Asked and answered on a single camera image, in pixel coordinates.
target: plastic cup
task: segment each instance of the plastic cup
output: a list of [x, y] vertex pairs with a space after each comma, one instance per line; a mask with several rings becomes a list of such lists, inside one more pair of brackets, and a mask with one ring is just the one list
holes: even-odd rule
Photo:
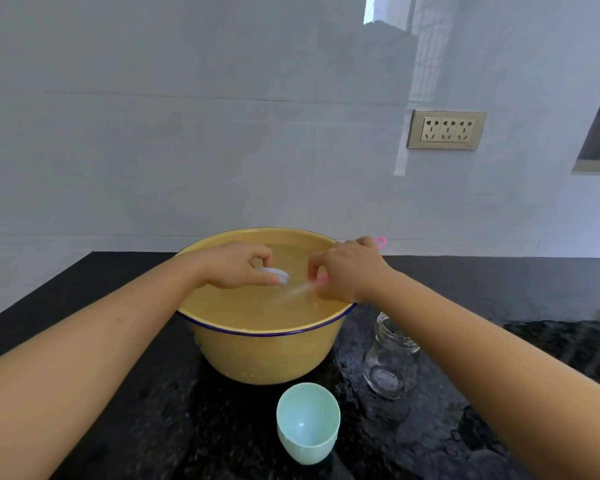
[[301, 465], [324, 460], [338, 437], [340, 407], [319, 384], [303, 382], [289, 387], [276, 409], [282, 446]]

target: glass jar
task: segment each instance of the glass jar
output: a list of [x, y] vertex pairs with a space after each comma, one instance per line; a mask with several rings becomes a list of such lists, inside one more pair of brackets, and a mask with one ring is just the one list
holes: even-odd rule
[[418, 376], [415, 357], [418, 350], [416, 342], [394, 325], [389, 316], [380, 313], [374, 343], [362, 366], [371, 389], [387, 399], [397, 399], [413, 389]]

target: outlet panel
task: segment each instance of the outlet panel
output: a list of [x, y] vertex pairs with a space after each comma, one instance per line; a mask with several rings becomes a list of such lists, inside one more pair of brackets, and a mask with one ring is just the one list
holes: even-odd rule
[[481, 111], [416, 109], [411, 118], [407, 148], [475, 150], [486, 118], [487, 113]]

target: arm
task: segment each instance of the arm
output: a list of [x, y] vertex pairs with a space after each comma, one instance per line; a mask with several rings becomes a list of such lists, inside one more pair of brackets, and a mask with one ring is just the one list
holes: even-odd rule
[[273, 285], [271, 250], [233, 242], [169, 259], [0, 357], [0, 478], [46, 479], [193, 289]]
[[600, 385], [391, 269], [371, 238], [314, 256], [324, 298], [370, 301], [448, 375], [510, 450], [544, 478], [600, 479]]

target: black granite countertop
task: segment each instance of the black granite countertop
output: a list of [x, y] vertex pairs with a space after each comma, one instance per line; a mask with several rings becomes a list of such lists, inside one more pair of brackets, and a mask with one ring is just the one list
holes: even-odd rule
[[[170, 255], [88, 255], [0, 314], [0, 355]], [[387, 261], [600, 382], [600, 259]], [[225, 378], [174, 317], [53, 478], [530, 478], [424, 353], [407, 396], [388, 401], [370, 391], [361, 366], [377, 314], [357, 307], [325, 361], [295, 381], [322, 384], [340, 404], [338, 440], [320, 464], [301, 467], [278, 441], [276, 404], [295, 382]]]

